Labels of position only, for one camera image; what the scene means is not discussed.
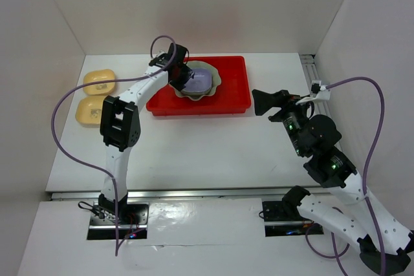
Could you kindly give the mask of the purple square plate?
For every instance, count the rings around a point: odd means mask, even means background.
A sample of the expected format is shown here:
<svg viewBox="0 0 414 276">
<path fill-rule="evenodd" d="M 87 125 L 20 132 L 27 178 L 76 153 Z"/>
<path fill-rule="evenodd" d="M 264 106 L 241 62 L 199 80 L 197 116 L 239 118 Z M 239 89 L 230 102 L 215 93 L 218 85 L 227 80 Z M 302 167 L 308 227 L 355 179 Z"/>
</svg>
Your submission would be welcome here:
<svg viewBox="0 0 414 276">
<path fill-rule="evenodd" d="M 181 93 L 189 96 L 200 96 L 207 94 L 212 88 L 212 73 L 208 69 L 193 69 L 193 77 L 190 78 Z"/>
</svg>

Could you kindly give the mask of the green scalloped bowl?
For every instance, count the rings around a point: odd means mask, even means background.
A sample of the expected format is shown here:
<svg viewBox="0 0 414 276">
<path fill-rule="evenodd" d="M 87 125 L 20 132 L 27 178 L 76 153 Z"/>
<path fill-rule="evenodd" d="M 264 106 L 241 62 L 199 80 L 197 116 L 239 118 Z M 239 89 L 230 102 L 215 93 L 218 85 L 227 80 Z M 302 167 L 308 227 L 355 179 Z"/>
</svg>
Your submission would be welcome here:
<svg viewBox="0 0 414 276">
<path fill-rule="evenodd" d="M 195 68 L 208 69 L 212 73 L 212 88 L 207 94 L 200 95 L 200 96 L 189 96 L 189 95 L 185 95 L 185 94 L 181 93 L 181 90 L 176 90 L 170 84 L 168 84 L 168 86 L 173 90 L 176 97 L 178 97 L 178 98 L 189 98 L 191 101 L 199 101 L 204 97 L 213 96 L 216 93 L 216 90 L 217 90 L 218 86 L 220 86 L 221 83 L 222 83 L 221 77 L 219 75 L 219 71 L 214 66 L 212 66 L 209 63 L 204 62 L 204 61 L 189 61 L 189 62 L 187 62 L 187 66 L 191 70 L 193 70 Z"/>
</svg>

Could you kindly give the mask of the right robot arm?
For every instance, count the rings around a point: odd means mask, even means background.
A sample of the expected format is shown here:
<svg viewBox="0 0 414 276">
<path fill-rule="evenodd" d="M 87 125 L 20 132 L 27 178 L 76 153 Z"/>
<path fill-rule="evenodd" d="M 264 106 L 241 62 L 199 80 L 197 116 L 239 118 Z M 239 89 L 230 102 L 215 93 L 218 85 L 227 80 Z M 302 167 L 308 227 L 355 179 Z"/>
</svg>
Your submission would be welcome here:
<svg viewBox="0 0 414 276">
<path fill-rule="evenodd" d="M 351 216 L 324 205 L 301 186 L 293 187 L 283 197 L 283 214 L 289 219 L 307 218 L 338 235 L 378 275 L 403 272 L 411 262 L 413 231 L 387 211 L 367 188 L 355 165 L 336 147 L 342 136 L 334 121 L 323 114 L 308 117 L 309 103 L 287 90 L 271 94 L 254 89 L 252 96 L 258 116 L 271 108 L 279 109 L 269 121 L 283 124 L 296 154 L 308 158 L 303 165 L 306 172 L 347 206 Z"/>
</svg>

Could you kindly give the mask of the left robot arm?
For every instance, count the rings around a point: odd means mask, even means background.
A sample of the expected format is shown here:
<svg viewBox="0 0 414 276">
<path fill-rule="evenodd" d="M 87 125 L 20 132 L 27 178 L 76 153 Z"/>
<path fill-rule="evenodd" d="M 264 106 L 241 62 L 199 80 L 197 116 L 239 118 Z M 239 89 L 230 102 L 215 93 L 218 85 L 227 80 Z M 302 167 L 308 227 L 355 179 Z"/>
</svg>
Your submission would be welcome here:
<svg viewBox="0 0 414 276">
<path fill-rule="evenodd" d="M 105 170 L 109 172 L 98 197 L 98 205 L 114 224 L 127 218 L 127 168 L 132 148 L 141 135 L 140 111 L 162 88 L 170 84 L 182 90 L 193 71 L 186 64 L 188 49 L 169 46 L 148 65 L 144 75 L 119 96 L 107 96 L 103 101 L 100 134 L 105 144 Z"/>
</svg>

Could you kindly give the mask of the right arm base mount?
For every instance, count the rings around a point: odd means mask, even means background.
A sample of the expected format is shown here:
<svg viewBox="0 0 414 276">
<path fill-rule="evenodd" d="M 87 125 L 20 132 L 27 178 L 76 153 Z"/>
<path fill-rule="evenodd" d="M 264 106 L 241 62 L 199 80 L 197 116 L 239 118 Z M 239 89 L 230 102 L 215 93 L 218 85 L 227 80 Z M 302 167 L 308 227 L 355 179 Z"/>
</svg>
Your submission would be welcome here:
<svg viewBox="0 0 414 276">
<path fill-rule="evenodd" d="M 288 215 L 283 209 L 282 201 L 263 201 L 258 216 L 264 221 L 265 237 L 323 234 L 323 228 L 319 224 L 299 215 Z"/>
</svg>

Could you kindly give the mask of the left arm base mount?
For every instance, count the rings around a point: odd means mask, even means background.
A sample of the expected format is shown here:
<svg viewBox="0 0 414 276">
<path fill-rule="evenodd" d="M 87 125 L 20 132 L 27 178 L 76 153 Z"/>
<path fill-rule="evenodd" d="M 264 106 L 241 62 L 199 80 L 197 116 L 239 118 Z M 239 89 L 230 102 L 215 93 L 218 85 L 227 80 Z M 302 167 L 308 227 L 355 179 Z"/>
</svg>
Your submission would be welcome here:
<svg viewBox="0 0 414 276">
<path fill-rule="evenodd" d="M 97 204 L 78 202 L 80 209 L 90 213 L 87 240 L 114 240 L 115 217 Z M 119 240 L 147 239 L 149 204 L 129 204 L 120 216 Z"/>
</svg>

